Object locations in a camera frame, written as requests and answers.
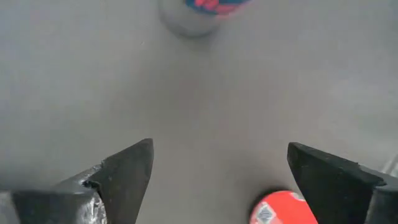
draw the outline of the white surface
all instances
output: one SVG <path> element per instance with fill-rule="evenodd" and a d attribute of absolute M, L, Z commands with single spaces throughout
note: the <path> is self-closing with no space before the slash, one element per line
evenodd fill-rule
<path fill-rule="evenodd" d="M 398 140 L 398 4 L 253 0 L 182 40 L 143 0 L 0 2 L 0 178 L 42 187 L 145 137 L 138 223 L 244 223 L 299 141 L 380 169 Z"/>

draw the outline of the can label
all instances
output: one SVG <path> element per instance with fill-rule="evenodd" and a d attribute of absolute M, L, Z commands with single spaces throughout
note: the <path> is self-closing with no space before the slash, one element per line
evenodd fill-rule
<path fill-rule="evenodd" d="M 210 15 L 228 15 L 249 0 L 185 0 L 190 8 Z"/>

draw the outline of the gray table surface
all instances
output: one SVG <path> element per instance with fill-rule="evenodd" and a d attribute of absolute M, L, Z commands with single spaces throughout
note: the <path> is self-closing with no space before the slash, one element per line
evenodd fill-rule
<path fill-rule="evenodd" d="M 252 0 L 183 40 L 155 0 L 0 1 L 0 185 L 152 137 L 137 223 L 244 223 L 298 141 L 380 169 L 398 143 L 398 3 Z"/>

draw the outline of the barcode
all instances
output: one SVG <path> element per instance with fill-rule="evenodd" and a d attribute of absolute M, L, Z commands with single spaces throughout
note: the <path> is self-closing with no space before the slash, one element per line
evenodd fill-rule
<path fill-rule="evenodd" d="M 257 219 L 261 221 L 263 224 L 269 224 L 271 220 L 273 220 L 274 218 L 275 218 L 275 212 L 268 205 L 268 203 L 264 203 L 257 212 Z"/>

